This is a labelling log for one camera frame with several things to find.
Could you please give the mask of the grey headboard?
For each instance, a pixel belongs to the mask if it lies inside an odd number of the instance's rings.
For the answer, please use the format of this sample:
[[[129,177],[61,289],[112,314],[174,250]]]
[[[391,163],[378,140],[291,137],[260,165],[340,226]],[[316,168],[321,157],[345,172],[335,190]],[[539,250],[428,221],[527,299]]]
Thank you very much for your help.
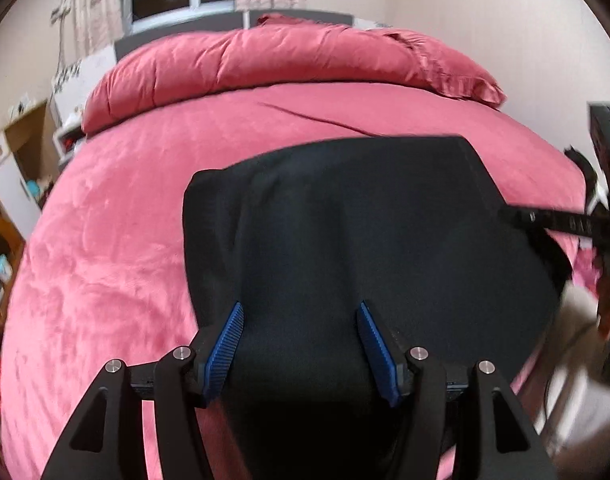
[[[125,36],[122,39],[115,41],[114,52],[116,59],[121,61],[122,58],[129,55],[145,44],[159,40],[167,36],[178,34],[186,34],[186,32],[228,32],[228,30],[249,28],[257,25],[258,20],[265,14],[282,14],[290,18],[301,18],[302,20],[310,20],[317,23],[328,23],[336,25],[354,24],[352,14],[317,11],[317,10],[302,10],[302,9],[265,9],[251,11],[235,11],[226,13],[216,13],[193,18],[192,20],[154,27],[153,29],[145,30],[144,32],[136,32],[130,36]]]

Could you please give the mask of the white bedside cabinet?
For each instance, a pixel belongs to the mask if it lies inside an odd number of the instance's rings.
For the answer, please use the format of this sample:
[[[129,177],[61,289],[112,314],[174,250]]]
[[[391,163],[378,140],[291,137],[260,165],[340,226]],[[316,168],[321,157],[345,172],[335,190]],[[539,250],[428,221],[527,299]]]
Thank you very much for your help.
[[[116,64],[113,44],[76,61],[52,79],[54,101],[60,126],[52,133],[52,143],[59,156],[59,170],[70,162],[84,143],[83,112],[90,93]]]

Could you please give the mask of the pink folded duvet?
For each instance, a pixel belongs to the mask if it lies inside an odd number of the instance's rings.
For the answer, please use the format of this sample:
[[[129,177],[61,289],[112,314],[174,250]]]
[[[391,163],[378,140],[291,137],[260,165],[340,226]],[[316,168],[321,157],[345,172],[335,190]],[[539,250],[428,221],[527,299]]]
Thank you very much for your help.
[[[84,107],[93,136],[155,108],[271,84],[382,82],[498,108],[497,80],[441,40],[410,29],[359,29],[270,13],[256,26],[184,32],[130,52],[102,76]]]

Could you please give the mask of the black pants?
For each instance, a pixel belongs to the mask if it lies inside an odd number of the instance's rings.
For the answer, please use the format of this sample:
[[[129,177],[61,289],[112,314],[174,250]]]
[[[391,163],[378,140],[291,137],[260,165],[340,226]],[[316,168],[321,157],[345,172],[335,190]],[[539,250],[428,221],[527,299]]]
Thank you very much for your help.
[[[219,395],[255,479],[393,479],[398,418],[355,325],[488,360],[511,384],[559,307],[570,260],[508,206],[460,136],[341,139],[195,174],[183,244],[201,328],[239,302]]]

